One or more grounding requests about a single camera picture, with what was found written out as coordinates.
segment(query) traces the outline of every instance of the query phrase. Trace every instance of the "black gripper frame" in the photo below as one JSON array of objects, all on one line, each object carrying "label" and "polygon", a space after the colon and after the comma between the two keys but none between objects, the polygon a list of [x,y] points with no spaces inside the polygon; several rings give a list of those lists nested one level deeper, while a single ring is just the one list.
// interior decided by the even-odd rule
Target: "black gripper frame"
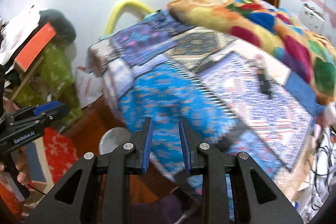
[{"label": "black gripper frame", "polygon": [[118,146],[111,153],[100,156],[86,153],[37,205],[26,224],[95,224],[98,221],[128,224],[129,175],[144,173],[142,161],[146,160],[143,157],[146,145],[150,150],[151,124],[151,118],[147,117],[142,130],[132,134],[129,143]]},{"label": "black gripper frame", "polygon": [[184,117],[179,133],[182,151],[187,154],[186,169],[190,175],[203,175],[200,223],[230,223],[226,187],[229,174],[236,224],[303,224],[290,201],[248,153],[229,155],[203,142]]}]

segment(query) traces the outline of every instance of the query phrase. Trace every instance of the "colorful quilt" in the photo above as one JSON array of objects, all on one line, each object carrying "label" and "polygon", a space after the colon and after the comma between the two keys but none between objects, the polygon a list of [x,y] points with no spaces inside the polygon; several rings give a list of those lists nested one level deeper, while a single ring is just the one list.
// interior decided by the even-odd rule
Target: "colorful quilt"
[{"label": "colorful quilt", "polygon": [[335,48],[284,9],[258,0],[174,0],[168,9],[184,24],[232,34],[273,55],[310,84],[320,104],[335,100]]},{"label": "colorful quilt", "polygon": [[[258,47],[185,26],[164,10],[89,51],[102,65],[105,97],[114,115],[131,132],[142,128],[145,117],[153,119],[151,161],[195,198],[202,193],[202,177],[189,177],[184,169],[181,117],[221,151],[248,152],[289,199],[307,177],[314,91]],[[256,55],[268,67],[272,99],[259,91],[250,62]],[[230,208],[233,217],[232,203]]]}]

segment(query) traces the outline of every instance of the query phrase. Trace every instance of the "orange box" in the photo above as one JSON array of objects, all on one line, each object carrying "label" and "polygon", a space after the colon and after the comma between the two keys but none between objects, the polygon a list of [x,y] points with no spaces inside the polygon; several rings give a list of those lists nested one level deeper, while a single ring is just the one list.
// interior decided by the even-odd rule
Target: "orange box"
[{"label": "orange box", "polygon": [[56,35],[56,31],[48,22],[36,35],[26,44],[22,51],[15,58],[15,66],[26,72],[45,45]]}]

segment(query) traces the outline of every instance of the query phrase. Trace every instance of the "blue patterned blanket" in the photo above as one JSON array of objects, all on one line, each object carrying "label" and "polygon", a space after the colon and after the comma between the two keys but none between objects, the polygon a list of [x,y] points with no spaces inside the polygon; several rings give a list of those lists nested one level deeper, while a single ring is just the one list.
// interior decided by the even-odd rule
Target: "blue patterned blanket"
[{"label": "blue patterned blanket", "polygon": [[256,68],[235,50],[243,41],[185,26],[164,10],[101,42],[110,48],[103,77],[111,110],[131,132],[152,117],[151,160],[194,196],[202,177],[184,170],[182,116],[222,151],[248,152],[278,185],[302,160],[316,116],[314,92],[284,66],[287,75],[272,81],[272,99],[262,94]]}]

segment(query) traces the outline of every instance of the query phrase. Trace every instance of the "white cloth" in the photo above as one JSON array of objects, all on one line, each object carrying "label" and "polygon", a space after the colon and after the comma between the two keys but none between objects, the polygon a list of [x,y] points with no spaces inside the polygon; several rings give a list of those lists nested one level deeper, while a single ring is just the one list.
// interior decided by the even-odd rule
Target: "white cloth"
[{"label": "white cloth", "polygon": [[102,78],[96,77],[86,68],[76,68],[75,85],[81,108],[94,103],[103,95]]},{"label": "white cloth", "polygon": [[324,137],[311,168],[308,187],[302,190],[298,200],[298,212],[308,223],[323,205],[336,180],[336,145],[331,142],[330,128],[324,129]]},{"label": "white cloth", "polygon": [[24,10],[14,18],[2,30],[3,41],[0,48],[0,64],[5,65],[13,53],[34,31],[40,21],[40,9],[33,6]]}]

